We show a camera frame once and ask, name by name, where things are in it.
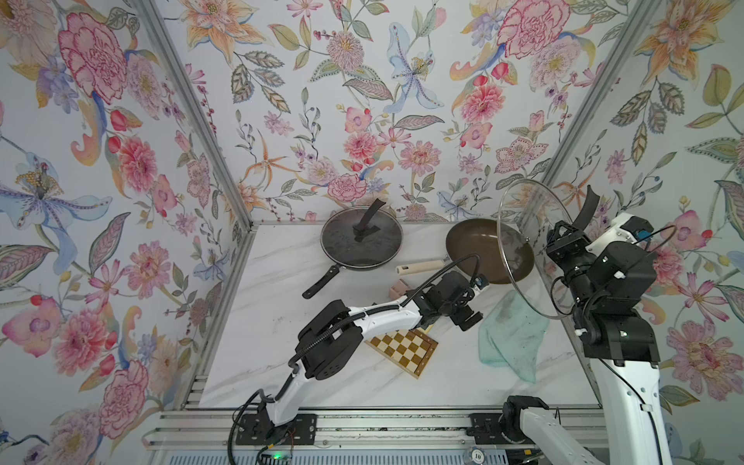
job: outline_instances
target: wooden chessboard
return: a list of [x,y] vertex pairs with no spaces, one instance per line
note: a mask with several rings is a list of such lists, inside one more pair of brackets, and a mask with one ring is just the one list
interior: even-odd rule
[[419,330],[396,331],[365,342],[417,379],[437,348],[437,342]]

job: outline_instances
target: table surface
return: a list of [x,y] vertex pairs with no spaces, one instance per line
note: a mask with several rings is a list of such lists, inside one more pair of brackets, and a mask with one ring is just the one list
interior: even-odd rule
[[[322,225],[259,226],[199,406],[236,408],[258,388],[267,394],[278,392],[289,374],[286,363],[294,354],[297,334],[326,304],[339,298],[355,307],[390,301],[388,290],[398,279],[395,267],[444,258],[451,227],[404,224],[403,246],[391,262],[363,272],[342,269],[315,297],[305,300],[302,292],[332,264],[320,246]],[[429,275],[403,279],[415,287]],[[545,304],[547,294],[535,276],[533,271],[520,285],[529,289],[530,299],[538,296],[535,299]],[[491,285],[470,306],[487,316],[511,289]],[[361,344],[338,374],[310,383],[304,406],[493,406],[515,394],[537,396],[549,405],[597,404],[559,321],[549,321],[537,356],[536,384],[521,380],[509,367],[481,364],[479,326],[464,332],[449,318],[440,318],[429,331],[439,345],[419,379]]]

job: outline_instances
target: black pan handle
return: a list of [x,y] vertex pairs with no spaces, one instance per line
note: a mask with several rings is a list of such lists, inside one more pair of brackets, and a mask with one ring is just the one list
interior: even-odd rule
[[307,291],[302,293],[302,297],[304,298],[311,298],[315,294],[318,293],[319,290],[323,289],[323,287],[330,282],[330,280],[335,277],[341,269],[338,265],[331,266],[325,275],[323,275],[322,278],[318,280],[317,283],[313,284]]

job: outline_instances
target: pan handle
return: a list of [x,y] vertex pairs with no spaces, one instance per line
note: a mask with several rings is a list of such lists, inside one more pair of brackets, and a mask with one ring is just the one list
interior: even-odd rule
[[332,265],[328,269],[326,274],[323,275],[323,277],[320,278],[317,283],[313,284],[307,291],[302,293],[302,297],[311,298],[312,296],[317,294],[319,290],[323,289],[323,287],[339,273],[339,271],[341,271],[341,269],[338,265]]
[[414,273],[433,272],[444,267],[444,260],[432,260],[430,262],[411,263],[410,265],[400,265],[395,267],[398,276],[412,275]]

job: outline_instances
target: wall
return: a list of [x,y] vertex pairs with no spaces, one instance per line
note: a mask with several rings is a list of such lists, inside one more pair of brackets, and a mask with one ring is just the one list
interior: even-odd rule
[[[251,215],[493,214],[536,178],[629,0],[159,2]],[[540,24],[530,29],[530,24]]]
[[234,265],[139,26],[126,0],[0,0],[2,464],[138,463]]
[[661,354],[676,464],[740,464],[744,409],[744,5],[669,1],[553,186],[576,214],[602,196],[589,236],[621,211],[662,233],[641,314]]

